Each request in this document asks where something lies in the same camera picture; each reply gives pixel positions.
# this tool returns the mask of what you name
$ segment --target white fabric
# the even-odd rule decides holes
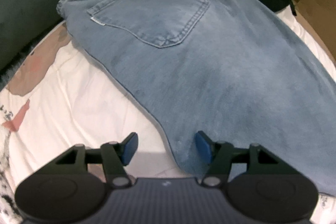
[[[310,221],[313,224],[335,224],[336,198],[323,194],[320,195]]]
[[[336,80],[333,63],[296,22],[290,8],[278,16],[308,45]],[[58,51],[54,64],[31,93],[20,97],[7,90],[0,92],[0,101],[14,115],[28,99],[30,109],[19,131],[10,138],[11,174],[7,176],[13,190],[76,143],[98,148],[106,142],[120,142],[131,132],[139,134],[139,148],[126,167],[128,173],[135,177],[187,176],[174,162],[166,138],[162,137],[162,129],[107,76],[104,69],[71,43]],[[316,223],[331,223],[332,213],[328,213],[328,217],[318,215]]]
[[[0,125],[0,144],[6,144],[10,136],[9,130]],[[8,147],[0,147],[0,224],[18,224],[22,222],[22,218],[18,215],[17,208],[14,205],[14,193],[8,183]]]

